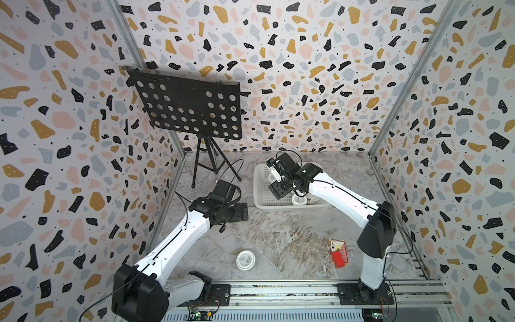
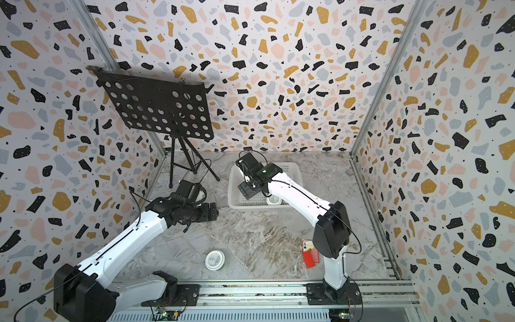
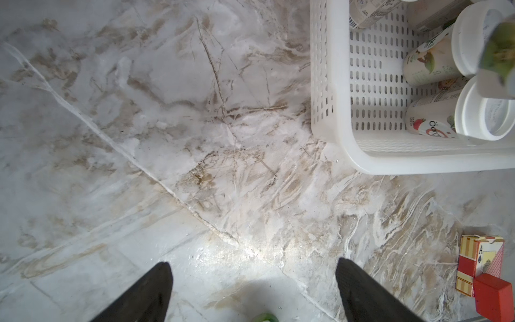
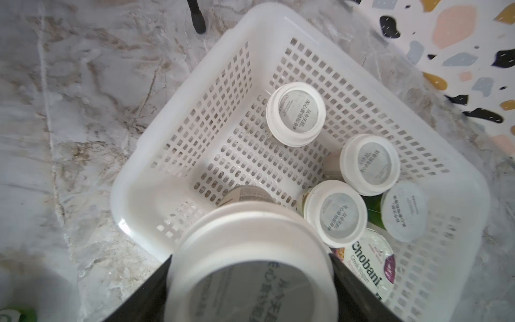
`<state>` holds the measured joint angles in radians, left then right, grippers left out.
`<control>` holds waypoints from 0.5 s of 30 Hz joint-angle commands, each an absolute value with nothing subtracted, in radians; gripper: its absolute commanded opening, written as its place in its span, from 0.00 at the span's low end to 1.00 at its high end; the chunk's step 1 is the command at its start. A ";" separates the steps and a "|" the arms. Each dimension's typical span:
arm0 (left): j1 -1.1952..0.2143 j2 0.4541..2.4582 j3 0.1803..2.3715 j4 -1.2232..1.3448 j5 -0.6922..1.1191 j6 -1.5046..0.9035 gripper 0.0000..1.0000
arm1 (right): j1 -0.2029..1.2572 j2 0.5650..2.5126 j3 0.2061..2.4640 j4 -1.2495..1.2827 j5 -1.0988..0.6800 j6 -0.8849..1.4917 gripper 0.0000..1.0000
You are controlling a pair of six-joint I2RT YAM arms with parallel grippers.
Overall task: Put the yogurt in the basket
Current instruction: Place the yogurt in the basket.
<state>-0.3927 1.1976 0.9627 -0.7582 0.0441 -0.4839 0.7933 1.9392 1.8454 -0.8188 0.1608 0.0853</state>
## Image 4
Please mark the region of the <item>green yogurt cup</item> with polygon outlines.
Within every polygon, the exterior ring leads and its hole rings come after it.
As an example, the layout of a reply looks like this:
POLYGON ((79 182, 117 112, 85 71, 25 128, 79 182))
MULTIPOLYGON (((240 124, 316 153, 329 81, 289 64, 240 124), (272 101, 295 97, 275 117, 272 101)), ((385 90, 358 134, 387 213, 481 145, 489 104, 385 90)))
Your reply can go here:
POLYGON ((398 181, 386 192, 363 199, 368 221, 387 231, 394 239, 412 242, 425 233, 427 198, 417 183, 398 181))

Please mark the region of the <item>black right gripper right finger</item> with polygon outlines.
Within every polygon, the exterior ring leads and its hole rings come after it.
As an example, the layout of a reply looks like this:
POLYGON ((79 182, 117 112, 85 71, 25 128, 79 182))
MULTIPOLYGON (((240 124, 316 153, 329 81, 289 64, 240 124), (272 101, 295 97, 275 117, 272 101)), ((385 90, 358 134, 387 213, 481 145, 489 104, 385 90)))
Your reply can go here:
POLYGON ((338 321, 401 322, 372 292, 334 255, 329 255, 337 291, 338 321))

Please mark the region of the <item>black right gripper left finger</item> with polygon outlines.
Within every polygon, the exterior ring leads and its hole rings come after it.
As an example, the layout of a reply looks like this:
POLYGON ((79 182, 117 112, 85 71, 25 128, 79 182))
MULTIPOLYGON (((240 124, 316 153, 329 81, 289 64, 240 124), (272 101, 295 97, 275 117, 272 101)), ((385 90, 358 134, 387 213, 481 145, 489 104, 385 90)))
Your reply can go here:
POLYGON ((105 321, 163 321, 167 297, 166 280, 171 262, 172 256, 105 321))

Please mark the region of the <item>Chobani yogurt cup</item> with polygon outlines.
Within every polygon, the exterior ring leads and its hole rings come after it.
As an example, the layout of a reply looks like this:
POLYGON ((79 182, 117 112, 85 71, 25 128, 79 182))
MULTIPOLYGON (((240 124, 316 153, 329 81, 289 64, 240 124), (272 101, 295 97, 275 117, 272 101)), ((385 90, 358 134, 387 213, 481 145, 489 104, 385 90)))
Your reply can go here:
POLYGON ((396 259, 390 244, 378 232, 367 228, 351 246, 332 253, 382 302, 393 291, 396 259))

